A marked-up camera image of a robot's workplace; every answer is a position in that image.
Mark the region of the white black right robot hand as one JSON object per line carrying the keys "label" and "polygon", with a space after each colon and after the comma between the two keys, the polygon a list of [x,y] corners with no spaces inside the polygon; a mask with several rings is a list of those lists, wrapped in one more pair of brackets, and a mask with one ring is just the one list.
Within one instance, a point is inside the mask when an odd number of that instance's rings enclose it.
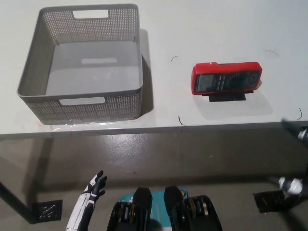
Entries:
{"label": "white black right robot hand", "polygon": [[303,184],[300,179],[288,180],[285,177],[270,177],[269,180],[289,194],[300,195],[303,190]]}

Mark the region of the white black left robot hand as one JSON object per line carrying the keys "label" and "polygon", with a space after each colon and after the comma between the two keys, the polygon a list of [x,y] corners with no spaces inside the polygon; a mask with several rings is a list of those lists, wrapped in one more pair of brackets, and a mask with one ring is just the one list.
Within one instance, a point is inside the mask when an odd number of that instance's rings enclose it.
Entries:
{"label": "white black left robot hand", "polygon": [[87,231],[97,200],[105,194],[107,176],[98,172],[79,196],[66,226],[67,231]]}

